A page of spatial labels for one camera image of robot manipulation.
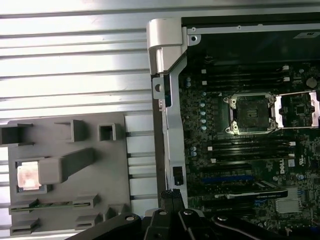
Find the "chipset heatsink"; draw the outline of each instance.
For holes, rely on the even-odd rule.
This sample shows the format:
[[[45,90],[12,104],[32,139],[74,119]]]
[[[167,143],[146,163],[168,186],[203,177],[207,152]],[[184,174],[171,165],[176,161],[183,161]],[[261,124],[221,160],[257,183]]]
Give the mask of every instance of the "chipset heatsink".
[[[276,211],[280,214],[299,213],[302,209],[302,204],[297,187],[289,187],[288,196],[279,198],[275,201]]]
[[[275,130],[274,95],[269,92],[241,93],[224,97],[230,105],[230,126],[225,129],[232,135],[267,134]]]

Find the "mounting hole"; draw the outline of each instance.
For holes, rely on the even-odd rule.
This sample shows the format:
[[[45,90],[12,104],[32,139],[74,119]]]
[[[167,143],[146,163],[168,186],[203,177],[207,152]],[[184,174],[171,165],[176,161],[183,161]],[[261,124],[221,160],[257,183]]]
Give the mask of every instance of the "mounting hole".
[[[155,239],[160,239],[162,237],[162,235],[160,233],[156,233],[153,236],[154,236]]]
[[[161,86],[161,84],[157,84],[157,85],[155,85],[155,86],[154,86],[154,89],[155,89],[158,93],[160,93],[160,92],[161,92],[161,90],[162,90],[162,86]]]

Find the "cpu socket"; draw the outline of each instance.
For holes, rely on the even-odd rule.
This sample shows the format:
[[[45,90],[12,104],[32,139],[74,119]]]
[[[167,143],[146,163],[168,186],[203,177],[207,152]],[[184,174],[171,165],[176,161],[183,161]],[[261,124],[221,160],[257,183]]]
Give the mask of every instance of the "cpu socket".
[[[232,135],[267,134],[277,128],[274,116],[275,96],[269,92],[240,93],[224,97],[230,106],[230,126],[225,132]]]

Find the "screw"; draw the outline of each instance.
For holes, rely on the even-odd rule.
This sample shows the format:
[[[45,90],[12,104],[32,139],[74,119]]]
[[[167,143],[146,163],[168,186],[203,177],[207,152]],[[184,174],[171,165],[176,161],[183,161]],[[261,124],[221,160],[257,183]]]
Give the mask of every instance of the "screw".
[[[193,213],[194,213],[194,212],[193,212],[192,210],[189,210],[189,209],[184,210],[184,212],[183,212],[184,215],[191,215],[191,214],[193,214]]]
[[[125,220],[127,220],[127,221],[133,221],[133,220],[135,220],[135,218],[134,218],[133,216],[128,216]]]
[[[226,216],[218,216],[218,220],[224,222],[224,221],[227,221],[228,218]]]

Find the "metal bracket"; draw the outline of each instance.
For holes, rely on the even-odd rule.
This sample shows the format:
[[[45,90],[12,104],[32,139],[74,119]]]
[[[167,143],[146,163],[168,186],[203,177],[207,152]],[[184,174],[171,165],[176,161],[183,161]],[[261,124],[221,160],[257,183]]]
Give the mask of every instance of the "metal bracket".
[[[167,74],[188,48],[181,18],[158,18],[146,27],[150,73]]]
[[[312,113],[312,124],[311,126],[294,126],[287,127],[284,126],[283,117],[279,113],[282,108],[282,97],[285,96],[294,96],[299,94],[309,94],[310,95],[310,105],[314,107],[314,112]],[[274,115],[275,121],[278,129],[316,129],[319,127],[319,118],[320,118],[320,102],[317,100],[317,92],[314,90],[311,91],[300,91],[300,92],[291,92],[277,95],[274,102]]]
[[[165,99],[165,81],[163,77],[152,79],[152,91],[154,99]]]

